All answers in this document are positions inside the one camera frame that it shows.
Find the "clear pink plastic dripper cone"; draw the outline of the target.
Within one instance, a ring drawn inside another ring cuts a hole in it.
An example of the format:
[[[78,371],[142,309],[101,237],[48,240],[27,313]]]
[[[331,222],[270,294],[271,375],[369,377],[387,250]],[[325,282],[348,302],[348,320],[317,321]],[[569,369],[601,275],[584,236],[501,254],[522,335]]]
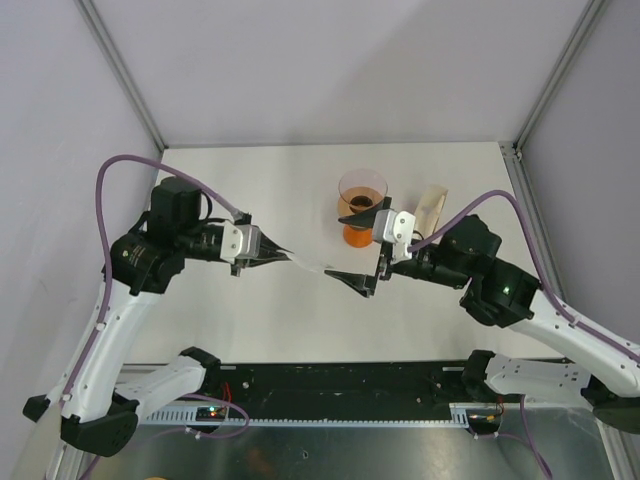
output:
[[[375,170],[346,172],[338,182],[338,214],[352,216],[376,207],[388,193],[388,184]]]

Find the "cream coffee filter holder stack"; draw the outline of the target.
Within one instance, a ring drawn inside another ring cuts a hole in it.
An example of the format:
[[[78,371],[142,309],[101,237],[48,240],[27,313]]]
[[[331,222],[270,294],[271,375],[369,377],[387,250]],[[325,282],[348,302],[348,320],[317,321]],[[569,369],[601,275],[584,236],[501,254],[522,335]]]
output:
[[[424,192],[414,211],[415,238],[427,238],[436,231],[447,194],[448,189],[440,185],[430,185]]]

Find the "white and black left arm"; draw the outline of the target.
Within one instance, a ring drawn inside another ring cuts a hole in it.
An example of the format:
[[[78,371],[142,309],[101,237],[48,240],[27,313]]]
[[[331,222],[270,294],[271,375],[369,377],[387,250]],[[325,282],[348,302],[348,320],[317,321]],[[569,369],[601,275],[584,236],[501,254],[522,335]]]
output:
[[[187,260],[220,262],[233,275],[243,268],[285,261],[283,249],[251,223],[213,219],[202,189],[179,177],[163,179],[151,192],[149,210],[110,248],[110,266],[96,311],[60,385],[31,397],[23,409],[39,420],[63,401],[60,438],[101,457],[121,451],[139,422],[172,401],[194,394],[207,400],[225,389],[220,360],[197,347],[168,365],[123,386],[116,381],[149,311]]]

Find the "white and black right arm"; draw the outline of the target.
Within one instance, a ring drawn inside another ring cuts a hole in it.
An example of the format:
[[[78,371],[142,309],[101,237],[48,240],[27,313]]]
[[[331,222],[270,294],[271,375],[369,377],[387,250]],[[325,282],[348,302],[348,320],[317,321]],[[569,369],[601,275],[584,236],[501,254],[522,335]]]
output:
[[[461,289],[460,305],[476,322],[533,338],[565,357],[564,363],[516,360],[474,351],[461,375],[473,401],[534,397],[588,409],[602,423],[639,432],[639,347],[580,314],[557,297],[541,270],[530,274],[499,258],[501,239],[473,210],[502,197],[521,217],[513,195],[489,191],[473,200],[439,230],[415,237],[416,218],[386,203],[359,207],[340,223],[369,229],[380,254],[374,275],[327,270],[369,298],[378,282],[394,275]]]

